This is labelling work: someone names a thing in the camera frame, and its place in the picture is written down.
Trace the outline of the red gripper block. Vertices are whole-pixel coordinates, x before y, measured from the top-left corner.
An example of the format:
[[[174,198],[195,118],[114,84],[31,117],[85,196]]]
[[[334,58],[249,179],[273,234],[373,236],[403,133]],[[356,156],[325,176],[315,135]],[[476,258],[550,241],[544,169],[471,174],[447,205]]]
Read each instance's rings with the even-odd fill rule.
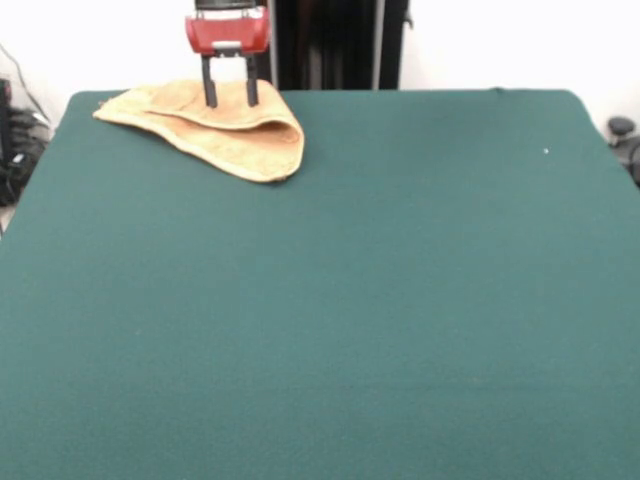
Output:
[[[206,105],[218,105],[216,85],[211,74],[214,54],[223,49],[245,53],[246,90],[250,107],[259,103],[258,69],[254,53],[264,52],[270,41],[270,15],[266,7],[218,11],[214,16],[185,18],[185,31],[192,50],[201,56],[202,83]]]

